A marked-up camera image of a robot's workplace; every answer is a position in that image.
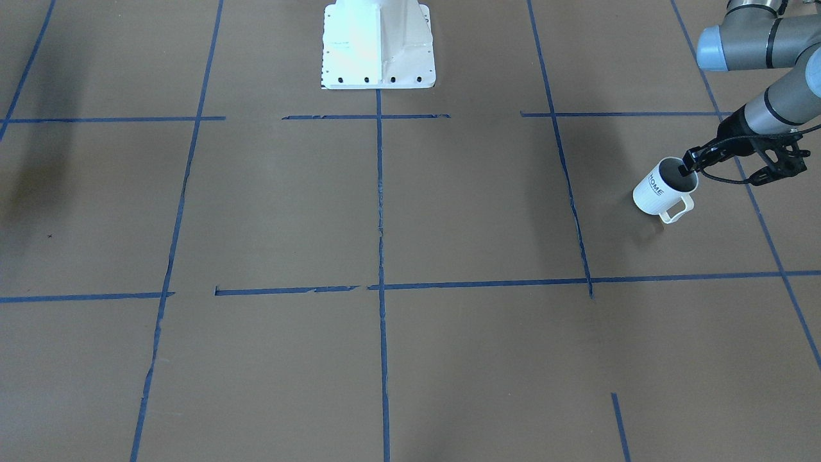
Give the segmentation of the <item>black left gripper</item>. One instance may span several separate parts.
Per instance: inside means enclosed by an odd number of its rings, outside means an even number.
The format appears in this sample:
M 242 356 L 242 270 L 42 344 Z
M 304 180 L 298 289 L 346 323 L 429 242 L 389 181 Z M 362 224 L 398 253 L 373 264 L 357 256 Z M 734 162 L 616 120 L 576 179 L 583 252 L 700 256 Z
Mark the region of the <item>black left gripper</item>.
M 681 165 L 678 167 L 680 176 L 698 175 L 707 176 L 710 167 L 717 166 L 731 158 L 747 157 L 756 152 L 753 142 L 768 143 L 768 138 L 757 134 L 747 122 L 747 107 L 737 109 L 731 116 L 719 123 L 716 129 L 715 144 L 695 146 L 686 150 Z

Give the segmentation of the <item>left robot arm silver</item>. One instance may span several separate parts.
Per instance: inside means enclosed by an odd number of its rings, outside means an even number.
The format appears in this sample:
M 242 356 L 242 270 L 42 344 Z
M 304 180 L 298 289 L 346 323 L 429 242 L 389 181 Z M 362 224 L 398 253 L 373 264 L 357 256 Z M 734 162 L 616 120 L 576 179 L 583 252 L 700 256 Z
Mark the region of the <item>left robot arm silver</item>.
M 719 123 L 715 138 L 686 152 L 681 176 L 705 173 L 735 157 L 759 155 L 744 179 L 761 186 L 806 170 L 802 126 L 819 116 L 819 14 L 786 17 L 786 1 L 730 1 L 720 24 L 696 47 L 702 71 L 785 69 L 761 94 Z

